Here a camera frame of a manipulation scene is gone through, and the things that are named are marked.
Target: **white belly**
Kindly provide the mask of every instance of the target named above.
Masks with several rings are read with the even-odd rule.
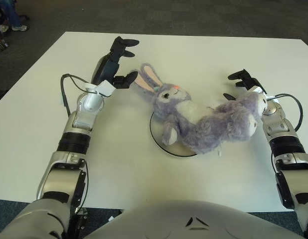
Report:
[[[212,108],[194,103],[193,101],[184,101],[176,106],[177,111],[192,124],[197,124],[204,116],[214,114]]]

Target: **plush toy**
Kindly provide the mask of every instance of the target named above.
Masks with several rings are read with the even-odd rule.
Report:
[[[150,97],[154,113],[165,121],[162,142],[171,145],[181,140],[197,154],[207,153],[224,141],[249,140],[267,108],[266,97],[256,92],[247,92],[215,109],[197,104],[180,86],[162,83],[149,64],[141,67],[135,83]]]

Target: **bunny eye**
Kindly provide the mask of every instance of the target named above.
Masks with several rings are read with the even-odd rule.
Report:
[[[162,98],[168,99],[169,98],[169,93],[166,93],[166,94],[162,95]]]

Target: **jeans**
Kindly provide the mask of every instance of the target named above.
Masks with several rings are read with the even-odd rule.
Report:
[[[0,0],[0,7],[7,16],[11,26],[14,27],[22,26],[19,16],[14,10],[13,0]]]

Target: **bunny foot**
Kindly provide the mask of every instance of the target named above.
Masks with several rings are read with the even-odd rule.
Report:
[[[164,127],[162,142],[165,145],[174,144],[177,141],[177,131],[170,125]]]

